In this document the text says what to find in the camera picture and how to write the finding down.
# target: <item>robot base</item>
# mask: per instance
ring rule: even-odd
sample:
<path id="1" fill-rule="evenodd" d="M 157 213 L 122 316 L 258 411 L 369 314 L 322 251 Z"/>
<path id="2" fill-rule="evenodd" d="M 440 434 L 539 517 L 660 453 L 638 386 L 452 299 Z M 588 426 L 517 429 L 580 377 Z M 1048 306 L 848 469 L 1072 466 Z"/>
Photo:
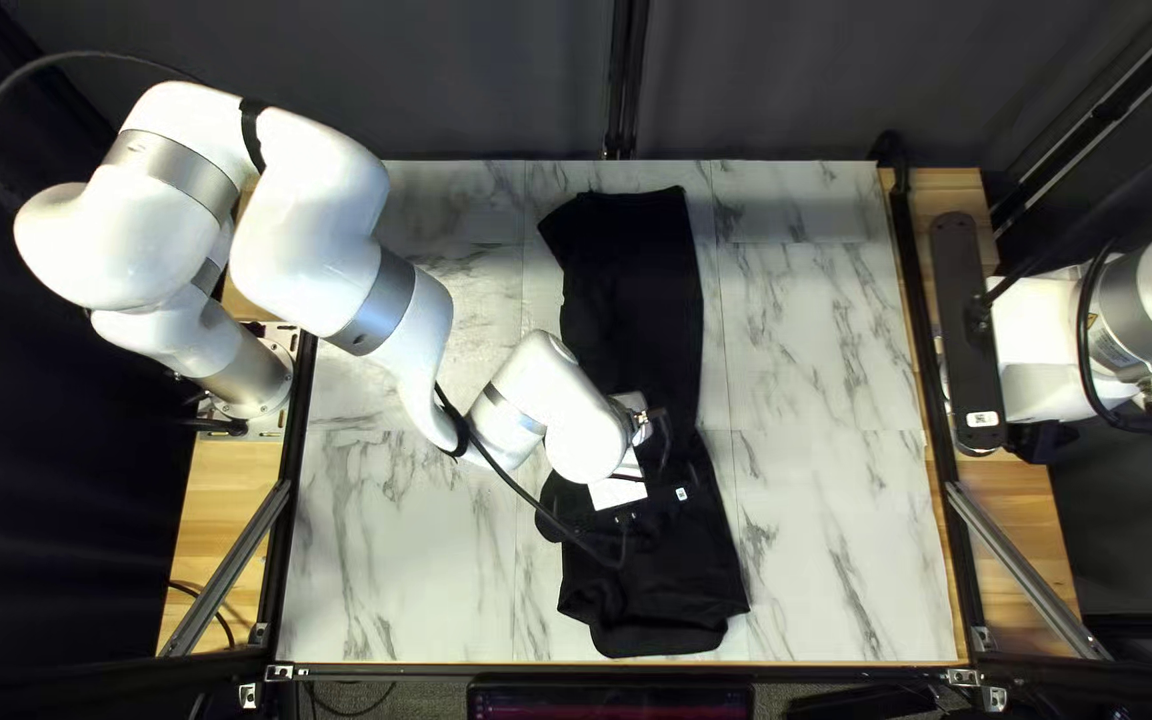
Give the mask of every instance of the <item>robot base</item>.
<path id="1" fill-rule="evenodd" d="M 301 340 L 300 326 L 276 320 L 242 324 L 248 326 L 256 324 L 265 329 L 262 343 L 274 351 L 282 366 L 287 369 L 287 379 L 291 380 L 296 370 L 296 349 Z M 248 417 L 248 433 L 232 435 L 227 432 L 202 431 L 198 438 L 219 442 L 282 442 L 282 434 L 287 430 L 287 404 L 290 397 L 291 393 L 287 393 L 287 399 L 273 408 L 251 408 L 245 404 L 230 406 L 209 395 L 198 402 L 198 417 L 218 420 Z"/>

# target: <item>metal bracket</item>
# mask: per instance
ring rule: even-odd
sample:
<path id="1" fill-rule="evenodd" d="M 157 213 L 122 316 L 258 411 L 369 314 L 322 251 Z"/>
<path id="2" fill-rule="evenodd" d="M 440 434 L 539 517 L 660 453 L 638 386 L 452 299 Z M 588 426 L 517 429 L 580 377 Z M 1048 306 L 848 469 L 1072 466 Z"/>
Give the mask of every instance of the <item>metal bracket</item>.
<path id="1" fill-rule="evenodd" d="M 286 664 L 274 664 L 265 666 L 266 683 L 285 683 L 291 680 L 291 666 Z"/>
<path id="2" fill-rule="evenodd" d="M 238 685 L 238 707 L 256 710 L 256 683 Z"/>
<path id="3" fill-rule="evenodd" d="M 958 688 L 980 687 L 980 675 L 970 667 L 950 667 L 945 672 L 945 681 Z"/>
<path id="4" fill-rule="evenodd" d="M 282 507 L 287 505 L 290 488 L 290 480 L 285 479 L 280 480 L 274 485 L 273 490 L 268 491 L 260 507 L 256 509 L 256 514 L 248 521 L 248 526 L 243 528 L 243 532 L 238 533 L 238 539 L 234 540 L 233 547 L 229 548 L 229 552 L 220 561 L 220 564 L 215 568 L 215 573 L 211 575 L 207 585 L 202 589 L 198 598 L 195 598 L 194 604 L 189 606 L 189 611 L 184 613 L 181 624 L 176 626 L 176 629 L 172 631 L 167 644 L 159 652 L 160 658 L 180 658 L 194 651 L 194 646 L 198 644 L 198 638 L 202 637 L 202 631 L 207 629 L 211 616 L 215 615 L 221 600 L 225 600 L 226 594 L 229 593 L 229 588 L 234 586 L 234 582 L 238 579 L 238 574 L 248 566 L 248 560 L 251 560 L 251 555 L 256 552 L 256 547 L 260 545 L 265 532 L 268 532 L 268 528 L 274 524 L 274 520 L 282 511 Z"/>
<path id="5" fill-rule="evenodd" d="M 256 623 L 252 631 L 248 632 L 248 645 L 265 646 L 265 638 L 268 637 L 268 623 Z"/>
<path id="6" fill-rule="evenodd" d="M 1055 630 L 1061 639 L 1077 652 L 1084 660 L 1113 660 L 1111 654 L 1100 646 L 1092 632 L 1083 626 L 1078 615 L 1070 611 L 1068 605 L 1056 594 L 1047 581 L 1044 579 L 1030 561 L 1007 539 L 1007 532 L 1002 532 L 990 514 L 984 510 L 976 499 L 971 498 L 960 483 L 945 483 L 945 499 L 950 501 L 950 506 L 963 522 L 971 528 L 985 547 L 999 559 L 1000 563 L 1007 568 L 1007 573 L 1020 584 L 1025 597 L 1030 600 L 1034 609 L 1044 617 L 1047 626 Z"/>
<path id="7" fill-rule="evenodd" d="M 993 652 L 999 650 L 999 645 L 993 642 L 993 632 L 984 626 L 971 627 L 971 646 L 977 652 Z"/>
<path id="8" fill-rule="evenodd" d="M 297 325 L 270 320 L 267 323 L 243 323 L 249 327 L 259 325 L 264 331 L 257 333 L 262 344 L 274 351 L 274 355 L 287 366 L 288 377 L 295 371 L 296 348 L 301 341 L 301 328 Z M 282 434 L 287 432 L 288 404 L 290 395 L 276 408 L 268 409 L 263 416 L 251 417 L 248 420 L 248 433 L 232 435 L 226 432 L 200 432 L 198 439 L 218 442 L 282 442 Z M 199 418 L 227 418 L 228 404 L 222 404 L 213 396 L 207 396 L 198 402 L 196 415 Z"/>
<path id="9" fill-rule="evenodd" d="M 985 712 L 1002 712 L 1007 708 L 1007 690 L 1005 688 L 980 688 L 980 700 Z"/>

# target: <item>black garment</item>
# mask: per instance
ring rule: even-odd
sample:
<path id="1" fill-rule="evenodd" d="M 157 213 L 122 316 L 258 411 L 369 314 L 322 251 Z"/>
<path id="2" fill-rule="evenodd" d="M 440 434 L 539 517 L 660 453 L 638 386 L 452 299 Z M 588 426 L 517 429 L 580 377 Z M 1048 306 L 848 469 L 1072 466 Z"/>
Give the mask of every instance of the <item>black garment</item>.
<path id="1" fill-rule="evenodd" d="M 551 473 L 540 502 L 624 564 L 608 570 L 563 544 L 558 609 L 590 627 L 608 658 L 683 654 L 722 642 L 727 617 L 748 613 L 744 583 L 714 469 L 700 433 L 704 298 L 682 188 L 642 195 L 577 195 L 540 221 L 540 234 L 563 268 L 563 342 L 590 379 L 612 395 L 643 391 L 668 410 L 672 450 L 664 469 L 664 432 L 637 448 L 647 499 L 596 511 L 584 485 Z M 540 517 L 545 537 L 560 536 Z"/>

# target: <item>mounting plate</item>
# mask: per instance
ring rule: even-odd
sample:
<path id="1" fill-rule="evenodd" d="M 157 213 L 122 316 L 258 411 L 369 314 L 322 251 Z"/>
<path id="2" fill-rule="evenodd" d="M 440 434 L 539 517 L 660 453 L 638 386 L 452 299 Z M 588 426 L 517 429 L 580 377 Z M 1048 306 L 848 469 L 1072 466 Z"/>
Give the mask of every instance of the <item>mounting plate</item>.
<path id="1" fill-rule="evenodd" d="M 267 323 L 243 323 L 256 336 L 262 338 L 262 344 L 274 351 L 282 365 L 287 366 L 288 376 L 296 371 L 296 349 L 301 341 L 301 328 L 298 325 L 270 320 Z M 280 404 L 270 408 L 264 416 L 251 417 L 248 420 L 248 433 L 232 435 L 226 432 L 200 432 L 199 439 L 218 442 L 282 442 L 282 434 L 287 431 L 287 403 L 288 395 Z M 223 406 L 212 396 L 202 399 L 198 402 L 198 417 L 227 418 Z"/>

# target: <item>marble tabletop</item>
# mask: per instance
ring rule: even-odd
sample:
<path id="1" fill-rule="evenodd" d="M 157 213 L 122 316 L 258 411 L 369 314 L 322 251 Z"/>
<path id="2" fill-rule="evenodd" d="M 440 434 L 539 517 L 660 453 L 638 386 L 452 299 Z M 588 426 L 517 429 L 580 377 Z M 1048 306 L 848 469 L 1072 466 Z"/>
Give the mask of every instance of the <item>marble tabletop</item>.
<path id="1" fill-rule="evenodd" d="M 536 222 L 581 191 L 688 195 L 697 424 L 751 612 L 713 652 L 637 661 L 956 658 L 896 265 L 871 162 L 387 162 L 376 227 L 450 291 L 439 372 L 468 408 L 521 335 L 560 334 Z M 537 453 L 516 472 L 536 493 Z M 319 344 L 278 657 L 607 661 L 556 612 L 560 546 L 490 471 L 417 433 L 391 380 Z"/>

